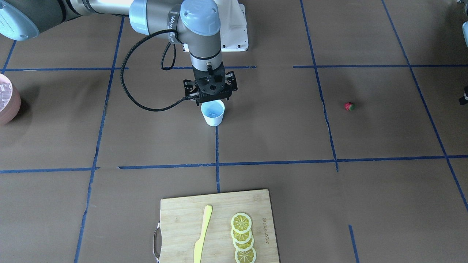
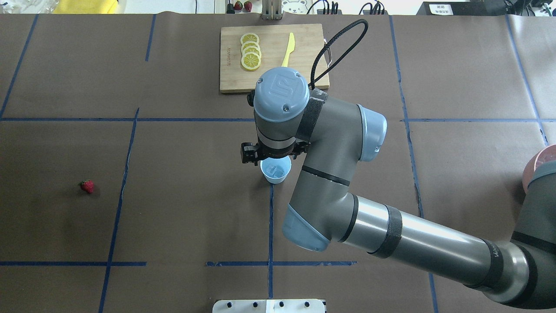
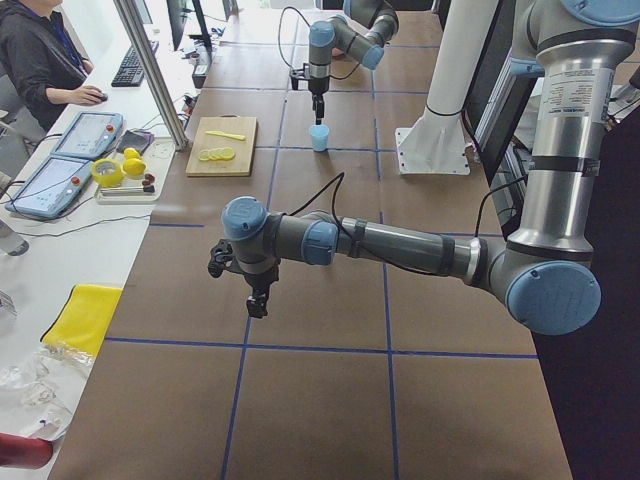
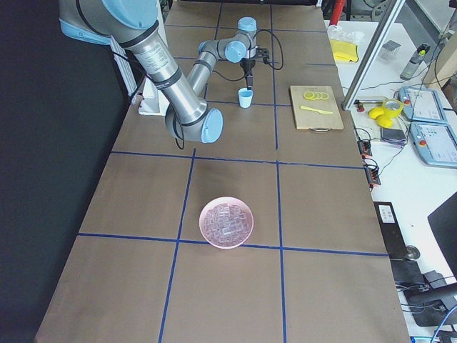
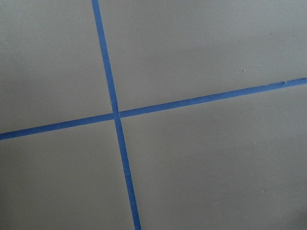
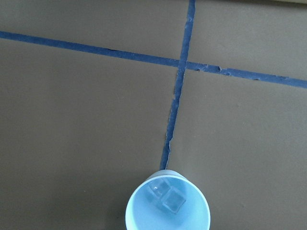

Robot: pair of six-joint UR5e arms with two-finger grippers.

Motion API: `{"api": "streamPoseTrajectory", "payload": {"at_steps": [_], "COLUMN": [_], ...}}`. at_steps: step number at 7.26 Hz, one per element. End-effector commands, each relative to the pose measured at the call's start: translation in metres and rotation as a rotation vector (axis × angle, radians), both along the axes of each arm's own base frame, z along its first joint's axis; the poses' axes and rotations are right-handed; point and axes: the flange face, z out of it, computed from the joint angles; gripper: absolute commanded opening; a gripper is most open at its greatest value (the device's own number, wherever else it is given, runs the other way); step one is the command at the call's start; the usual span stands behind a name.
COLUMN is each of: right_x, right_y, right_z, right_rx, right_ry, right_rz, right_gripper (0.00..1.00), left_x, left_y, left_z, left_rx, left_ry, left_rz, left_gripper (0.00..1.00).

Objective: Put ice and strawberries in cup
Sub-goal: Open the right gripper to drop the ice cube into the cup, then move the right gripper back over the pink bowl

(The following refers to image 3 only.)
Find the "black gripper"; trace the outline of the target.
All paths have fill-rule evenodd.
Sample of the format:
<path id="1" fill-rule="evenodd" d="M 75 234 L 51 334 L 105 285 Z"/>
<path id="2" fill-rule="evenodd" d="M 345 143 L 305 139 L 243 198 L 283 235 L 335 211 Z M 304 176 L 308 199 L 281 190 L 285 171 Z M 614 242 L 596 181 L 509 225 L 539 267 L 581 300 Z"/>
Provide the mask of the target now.
<path id="1" fill-rule="evenodd" d="M 268 315 L 270 285 L 279 280 L 279 264 L 279 259 L 240 263 L 245 281 L 253 289 L 260 290 L 253 290 L 246 300 L 247 312 L 251 318 L 264 318 Z"/>
<path id="2" fill-rule="evenodd" d="M 312 95 L 312 108 L 314 112 L 314 124 L 321 125 L 325 115 L 325 104 L 323 95 L 329 91 L 328 77 L 310 77 L 308 80 L 308 89 Z"/>

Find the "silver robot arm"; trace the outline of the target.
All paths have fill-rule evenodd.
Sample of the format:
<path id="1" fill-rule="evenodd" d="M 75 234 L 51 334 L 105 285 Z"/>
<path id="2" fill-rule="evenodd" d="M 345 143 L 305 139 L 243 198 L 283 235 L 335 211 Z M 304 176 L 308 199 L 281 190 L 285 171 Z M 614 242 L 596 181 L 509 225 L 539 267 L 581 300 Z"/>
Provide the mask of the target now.
<path id="1" fill-rule="evenodd" d="M 329 91 L 332 52 L 337 49 L 366 69 L 375 70 L 384 55 L 384 47 L 399 30 L 394 7 L 387 1 L 344 1 L 343 12 L 367 29 L 354 30 L 344 16 L 314 22 L 308 34 L 308 61 L 302 78 L 312 95 L 315 124 L 324 119 L 324 95 Z"/>
<path id="2" fill-rule="evenodd" d="M 498 1 L 469 6 L 453 1 L 436 62 L 435 93 L 411 128 L 399 129 L 401 174 L 453 174 L 454 136 L 461 139 L 464 104 L 480 65 Z M 600 169 L 612 82 L 634 50 L 639 1 L 515 1 L 510 45 L 516 75 L 543 76 L 532 164 L 519 226 L 507 240 L 456 240 L 363 219 L 338 217 L 338 174 L 292 215 L 268 212 L 256 198 L 238 197 L 223 209 L 223 238 L 211 250 L 212 277 L 243 275 L 251 286 L 250 317 L 267 315 L 270 285 L 281 259 L 329 265 L 336 253 L 384 262 L 414 274 L 456 277 L 495 296 L 518 323 L 544 335 L 563 335 L 590 322 L 601 287 L 590 271 L 593 247 L 585 239 L 592 189 Z M 314 102 L 329 90 L 330 47 L 374 70 L 399 31 L 387 1 L 344 1 L 344 14 L 315 22 L 310 66 L 296 79 L 311 81 Z M 295 216 L 338 180 L 332 212 Z"/>

